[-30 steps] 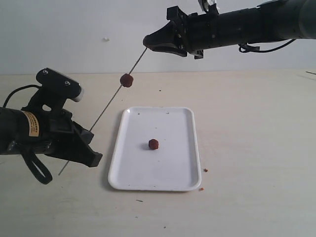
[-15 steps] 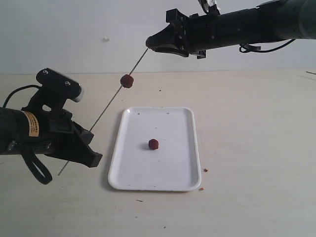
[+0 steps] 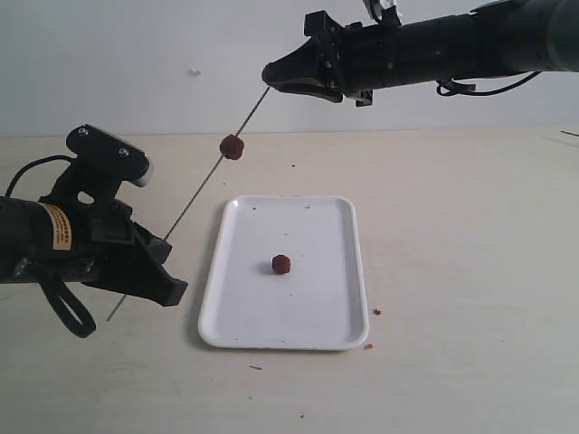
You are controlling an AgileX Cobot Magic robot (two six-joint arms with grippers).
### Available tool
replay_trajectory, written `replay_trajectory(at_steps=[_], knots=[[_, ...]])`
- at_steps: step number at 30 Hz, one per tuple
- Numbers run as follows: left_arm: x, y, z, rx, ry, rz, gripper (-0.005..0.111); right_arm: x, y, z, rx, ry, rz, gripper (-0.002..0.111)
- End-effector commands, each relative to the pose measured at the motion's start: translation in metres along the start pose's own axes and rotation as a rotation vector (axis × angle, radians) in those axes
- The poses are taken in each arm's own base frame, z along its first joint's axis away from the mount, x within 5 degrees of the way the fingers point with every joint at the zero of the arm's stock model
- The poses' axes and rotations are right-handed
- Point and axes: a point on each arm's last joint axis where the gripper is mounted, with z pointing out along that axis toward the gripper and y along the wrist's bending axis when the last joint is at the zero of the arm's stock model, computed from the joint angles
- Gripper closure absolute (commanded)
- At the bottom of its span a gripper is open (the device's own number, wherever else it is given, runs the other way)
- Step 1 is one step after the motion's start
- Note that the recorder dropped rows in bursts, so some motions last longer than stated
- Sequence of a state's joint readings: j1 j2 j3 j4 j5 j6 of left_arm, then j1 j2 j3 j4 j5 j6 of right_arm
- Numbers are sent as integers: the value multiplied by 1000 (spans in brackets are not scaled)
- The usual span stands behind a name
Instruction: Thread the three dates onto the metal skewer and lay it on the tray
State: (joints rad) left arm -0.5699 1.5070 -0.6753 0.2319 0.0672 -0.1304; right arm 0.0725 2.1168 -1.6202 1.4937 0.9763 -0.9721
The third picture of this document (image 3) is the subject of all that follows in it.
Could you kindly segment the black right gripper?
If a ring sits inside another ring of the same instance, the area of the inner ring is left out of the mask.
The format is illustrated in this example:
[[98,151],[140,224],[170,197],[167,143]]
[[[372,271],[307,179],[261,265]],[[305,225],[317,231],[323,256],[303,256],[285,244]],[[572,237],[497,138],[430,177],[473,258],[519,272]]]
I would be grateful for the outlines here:
[[309,13],[304,21],[308,41],[265,65],[271,69],[271,87],[331,103],[348,98],[357,107],[370,106],[373,92],[384,86],[385,71],[394,65],[387,59],[391,44],[385,38],[400,28],[375,21],[343,26],[325,11]]

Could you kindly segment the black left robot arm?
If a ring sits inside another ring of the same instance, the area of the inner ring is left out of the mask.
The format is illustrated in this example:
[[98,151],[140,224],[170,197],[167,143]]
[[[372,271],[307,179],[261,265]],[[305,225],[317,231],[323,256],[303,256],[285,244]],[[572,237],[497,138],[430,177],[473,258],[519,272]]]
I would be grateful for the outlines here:
[[131,219],[116,194],[137,183],[138,170],[71,159],[38,201],[1,199],[1,281],[36,283],[64,326],[86,338],[96,329],[68,283],[178,305],[187,289],[164,263],[171,245]]

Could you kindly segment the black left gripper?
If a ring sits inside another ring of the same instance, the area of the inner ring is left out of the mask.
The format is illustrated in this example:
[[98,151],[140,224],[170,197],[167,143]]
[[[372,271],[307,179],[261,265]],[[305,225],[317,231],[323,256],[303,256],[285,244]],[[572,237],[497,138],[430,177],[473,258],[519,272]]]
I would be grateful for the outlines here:
[[[180,303],[187,282],[171,277],[163,267],[172,247],[131,221],[132,208],[117,200],[123,181],[74,158],[43,203],[67,213],[72,247],[94,260],[85,283],[92,287],[144,298],[162,307]],[[41,275],[41,289],[63,325],[79,338],[96,331],[88,309],[59,275]]]

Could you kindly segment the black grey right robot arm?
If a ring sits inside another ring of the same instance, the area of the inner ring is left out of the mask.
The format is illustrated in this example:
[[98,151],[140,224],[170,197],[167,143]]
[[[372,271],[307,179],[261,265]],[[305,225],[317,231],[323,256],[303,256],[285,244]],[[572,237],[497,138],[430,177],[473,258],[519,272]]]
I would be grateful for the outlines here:
[[394,1],[367,1],[373,24],[307,14],[307,41],[268,63],[263,81],[288,94],[359,107],[376,90],[428,81],[444,97],[474,96],[473,79],[578,70],[578,3],[494,1],[466,14],[403,24]]

